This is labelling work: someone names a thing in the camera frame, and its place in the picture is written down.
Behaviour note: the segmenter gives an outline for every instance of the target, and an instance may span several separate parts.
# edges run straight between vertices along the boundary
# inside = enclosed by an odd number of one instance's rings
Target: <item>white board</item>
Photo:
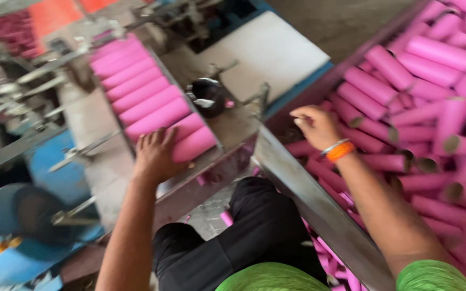
[[[200,53],[204,63],[236,67],[224,72],[224,85],[244,101],[271,85],[269,102],[325,65],[330,57],[272,11],[267,11]]]

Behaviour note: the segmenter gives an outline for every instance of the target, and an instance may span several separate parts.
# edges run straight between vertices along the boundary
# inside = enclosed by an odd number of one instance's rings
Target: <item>hand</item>
[[[164,127],[149,135],[141,135],[136,144],[136,164],[133,179],[150,178],[160,184],[187,169],[189,163],[175,164],[172,149],[177,128],[165,135]]]
[[[297,117],[294,123],[298,125],[310,144],[320,151],[343,139],[330,114],[318,106],[300,107],[294,109],[290,115]]]

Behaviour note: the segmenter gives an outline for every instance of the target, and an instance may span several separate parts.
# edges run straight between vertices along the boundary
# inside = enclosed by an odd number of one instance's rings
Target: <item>silver bangle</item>
[[[334,143],[331,147],[327,147],[327,149],[325,149],[324,151],[321,152],[321,156],[326,156],[335,147],[337,147],[338,145],[340,145],[342,143],[345,143],[347,141],[350,141],[350,139],[349,138],[341,139],[340,141]]]

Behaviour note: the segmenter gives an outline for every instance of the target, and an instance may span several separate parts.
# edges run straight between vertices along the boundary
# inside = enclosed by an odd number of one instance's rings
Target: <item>black pants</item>
[[[230,275],[260,262],[293,266],[326,285],[296,205],[269,180],[243,179],[229,206],[235,223],[210,241],[183,223],[157,231],[153,268],[160,291],[213,291]]]

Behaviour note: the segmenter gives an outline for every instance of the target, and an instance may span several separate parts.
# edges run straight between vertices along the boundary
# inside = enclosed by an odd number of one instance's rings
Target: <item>green shirt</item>
[[[295,290],[329,291],[307,273],[279,262],[245,268],[226,279],[215,291]],[[416,261],[397,279],[398,291],[466,291],[466,279],[455,267],[441,261]]]

